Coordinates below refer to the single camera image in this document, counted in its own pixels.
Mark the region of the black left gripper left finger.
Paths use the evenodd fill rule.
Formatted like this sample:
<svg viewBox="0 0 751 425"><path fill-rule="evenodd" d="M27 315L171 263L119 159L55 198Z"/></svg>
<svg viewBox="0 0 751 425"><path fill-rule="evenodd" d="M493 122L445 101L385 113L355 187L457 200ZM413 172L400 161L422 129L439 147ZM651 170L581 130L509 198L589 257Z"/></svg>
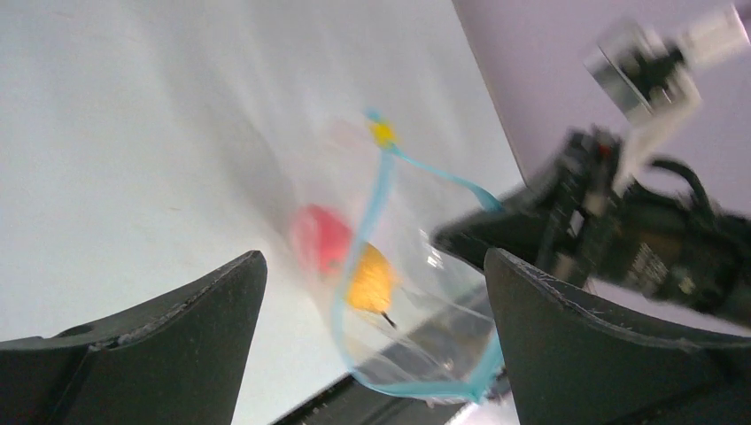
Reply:
<svg viewBox="0 0 751 425"><path fill-rule="evenodd" d="M2 423L231 423L266 283L249 251L120 313L2 342Z"/></svg>

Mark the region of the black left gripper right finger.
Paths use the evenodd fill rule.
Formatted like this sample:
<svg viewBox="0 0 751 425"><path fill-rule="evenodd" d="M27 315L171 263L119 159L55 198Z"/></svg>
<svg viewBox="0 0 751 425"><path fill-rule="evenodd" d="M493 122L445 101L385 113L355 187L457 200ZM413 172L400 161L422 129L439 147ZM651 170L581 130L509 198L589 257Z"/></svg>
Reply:
<svg viewBox="0 0 751 425"><path fill-rule="evenodd" d="M521 423L749 423L747 337L639 313L501 249L484 275Z"/></svg>

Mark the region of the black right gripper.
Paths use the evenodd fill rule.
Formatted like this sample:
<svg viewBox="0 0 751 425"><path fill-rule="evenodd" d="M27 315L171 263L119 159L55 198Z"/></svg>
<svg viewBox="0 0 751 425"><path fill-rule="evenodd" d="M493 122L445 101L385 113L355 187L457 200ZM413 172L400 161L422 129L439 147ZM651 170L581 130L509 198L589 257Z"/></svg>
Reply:
<svg viewBox="0 0 751 425"><path fill-rule="evenodd" d="M546 184L542 203L476 210L439 226L432 242L480 271L486 252L500 248L578 287L597 278L748 325L750 219L716 206L697 174L670 157L647 165L682 178L685 193L631 182L615 194L621 151L609 132L573 130L538 177Z"/></svg>

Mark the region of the clear zip bag blue zipper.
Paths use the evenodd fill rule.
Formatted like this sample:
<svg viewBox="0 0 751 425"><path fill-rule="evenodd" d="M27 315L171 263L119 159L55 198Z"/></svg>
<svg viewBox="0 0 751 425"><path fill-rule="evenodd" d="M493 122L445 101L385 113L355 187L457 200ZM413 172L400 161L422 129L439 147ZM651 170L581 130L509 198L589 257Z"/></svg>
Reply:
<svg viewBox="0 0 751 425"><path fill-rule="evenodd" d="M444 309L481 316L461 306L459 298L478 286L486 288L483 274L439 251L432 233L456 213L472 208L499 211L500 202L475 183L408 156L393 128L376 112L329 120L288 153L297 195L288 237L296 258L290 226L303 205L331 207L352 229L346 259L336 274L311 272L298 261L306 289L349 374L393 397L479 402L504 366L501 349L482 356L479 367L463 367L440 384L436 377L418 372L418 367L435 366L438 360L407 334ZM365 243L390 261L397 277L388 311L396 328L345 301Z"/></svg>

